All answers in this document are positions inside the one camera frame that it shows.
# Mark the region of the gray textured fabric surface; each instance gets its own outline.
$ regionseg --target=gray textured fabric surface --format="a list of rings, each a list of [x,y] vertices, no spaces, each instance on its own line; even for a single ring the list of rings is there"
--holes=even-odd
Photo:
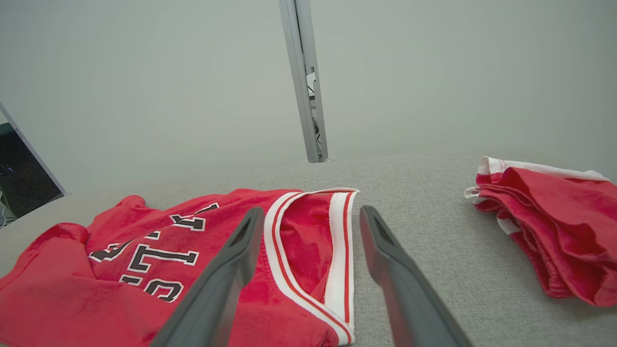
[[[355,346],[390,346],[381,290],[366,269],[358,230],[361,205],[376,207],[433,284],[475,346],[609,346],[617,344],[617,307],[543,294],[524,254],[492,214],[463,198],[482,155],[567,167],[541,154],[508,149],[435,156],[383,157],[275,169],[200,174],[192,180],[116,187],[53,201],[0,231],[0,276],[19,254],[58,222],[88,225],[129,194],[165,209],[236,188],[358,188],[354,204]]]

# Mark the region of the vertical metal post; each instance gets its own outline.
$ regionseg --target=vertical metal post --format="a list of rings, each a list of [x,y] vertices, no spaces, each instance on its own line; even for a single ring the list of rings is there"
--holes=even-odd
[[[43,162],[43,160],[41,159],[41,157],[39,157],[39,155],[36,153],[34,147],[32,147],[32,145],[30,144],[30,142],[28,142],[28,140],[26,139],[26,137],[23,135],[22,131],[19,130],[19,127],[17,126],[17,124],[15,123],[15,121],[13,120],[13,118],[9,115],[9,112],[6,111],[6,109],[4,108],[4,105],[2,105],[2,103],[0,102],[0,112],[2,112],[2,114],[5,116],[6,120],[9,121],[11,127],[13,127],[13,129],[15,130],[15,132],[19,135],[19,138],[22,139],[23,143],[26,145],[26,147],[28,148],[28,150],[32,153],[32,155],[35,157],[36,161],[38,161],[39,165],[43,168],[43,170],[45,170],[45,172],[47,173],[47,176],[49,176],[49,178],[51,178],[51,181],[54,182],[54,184],[56,185],[56,187],[58,187],[58,189],[60,190],[60,192],[62,193],[62,195],[67,196],[70,193],[65,191],[64,188],[62,187],[62,185],[60,184],[60,182],[58,182],[58,180],[55,178],[55,176],[51,173],[51,171],[49,170],[49,167],[47,167],[47,165],[45,165],[45,163]]]
[[[294,89],[296,91],[296,100],[298,103],[298,111],[300,113],[300,123],[302,124],[302,133],[304,134],[304,144],[306,146],[307,158],[309,162],[325,161],[328,158],[328,150],[326,147],[325,125],[323,122],[323,111],[321,109],[321,94],[319,94],[319,80],[315,86],[315,106],[317,107],[317,123],[319,129],[320,143],[318,146],[316,139],[316,129],[313,122],[311,112],[311,100],[309,97],[309,89],[307,86],[306,76],[315,70],[317,77],[317,56],[315,52],[315,43],[313,40],[312,24],[310,23],[310,8],[308,1],[300,4],[302,6],[302,15],[299,15],[294,0],[279,0],[281,10],[281,19],[283,21],[283,31],[285,34],[285,42],[287,44],[287,53],[289,56],[289,65],[291,66],[291,75],[294,81]],[[304,33],[301,29],[310,30],[310,34],[304,38]],[[312,57],[309,57],[309,65],[306,65],[306,49],[313,52]]]

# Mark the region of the white wall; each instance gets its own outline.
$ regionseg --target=white wall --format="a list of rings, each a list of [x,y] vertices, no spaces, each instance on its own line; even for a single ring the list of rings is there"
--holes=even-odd
[[[0,101],[71,192],[306,162],[278,3],[0,3]]]
[[[514,147],[617,179],[614,0],[312,0],[335,159]]]

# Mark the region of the basketball jersey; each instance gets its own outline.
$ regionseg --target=basketball jersey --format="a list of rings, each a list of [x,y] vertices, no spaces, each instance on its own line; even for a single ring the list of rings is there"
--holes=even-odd
[[[236,190],[160,211],[129,196],[85,228],[58,224],[0,279],[0,341],[147,346],[234,232],[265,211],[230,346],[354,342],[351,207],[357,190]]]

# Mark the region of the red cloth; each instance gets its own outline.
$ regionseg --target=red cloth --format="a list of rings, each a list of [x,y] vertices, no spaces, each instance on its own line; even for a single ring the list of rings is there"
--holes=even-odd
[[[497,212],[547,295],[617,303],[617,186],[595,172],[486,157],[476,184],[468,197]]]
[[[356,192],[236,190],[165,211],[129,196],[87,228],[55,225],[0,279],[0,342],[149,345],[245,213],[260,206],[257,268],[240,294],[230,346],[346,345],[353,255],[334,242],[351,240]],[[339,279],[346,286],[328,286]]]

